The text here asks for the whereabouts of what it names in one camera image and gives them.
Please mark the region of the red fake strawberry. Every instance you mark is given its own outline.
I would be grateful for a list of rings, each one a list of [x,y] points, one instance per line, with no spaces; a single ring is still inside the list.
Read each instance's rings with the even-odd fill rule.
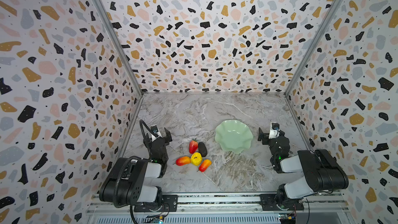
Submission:
[[[192,140],[189,143],[189,153],[194,154],[198,150],[199,143],[197,141]]]

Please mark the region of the yellow fake bell pepper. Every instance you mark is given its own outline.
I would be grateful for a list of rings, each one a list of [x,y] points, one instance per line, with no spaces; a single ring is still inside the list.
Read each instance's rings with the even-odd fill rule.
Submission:
[[[203,157],[199,152],[195,152],[194,154],[192,154],[192,156],[190,158],[190,162],[194,166],[199,166],[202,163],[202,161],[203,161]]]

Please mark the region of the dark fake avocado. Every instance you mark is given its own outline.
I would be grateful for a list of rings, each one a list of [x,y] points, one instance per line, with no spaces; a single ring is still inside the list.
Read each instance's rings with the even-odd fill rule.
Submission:
[[[198,143],[198,152],[201,154],[202,157],[206,157],[208,152],[206,145],[203,142]]]

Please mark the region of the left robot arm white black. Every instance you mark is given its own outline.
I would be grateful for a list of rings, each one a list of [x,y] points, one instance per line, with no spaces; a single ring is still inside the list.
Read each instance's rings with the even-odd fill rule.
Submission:
[[[169,160],[166,147],[172,141],[172,136],[167,129],[161,133],[157,126],[152,126],[151,130],[152,134],[144,136],[149,158],[119,158],[99,190],[102,202],[111,203],[116,208],[141,206],[151,211],[161,208],[161,187],[147,186],[144,180],[164,176]]]

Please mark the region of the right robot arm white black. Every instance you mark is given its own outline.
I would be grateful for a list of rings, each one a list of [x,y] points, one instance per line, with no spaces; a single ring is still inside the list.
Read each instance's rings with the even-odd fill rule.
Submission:
[[[270,162],[278,174],[303,173],[301,178],[279,186],[274,198],[278,208],[291,210],[305,197],[348,188],[347,174],[327,150],[299,150],[290,156],[290,141],[278,123],[272,123],[268,133],[259,129],[258,141],[269,147]]]

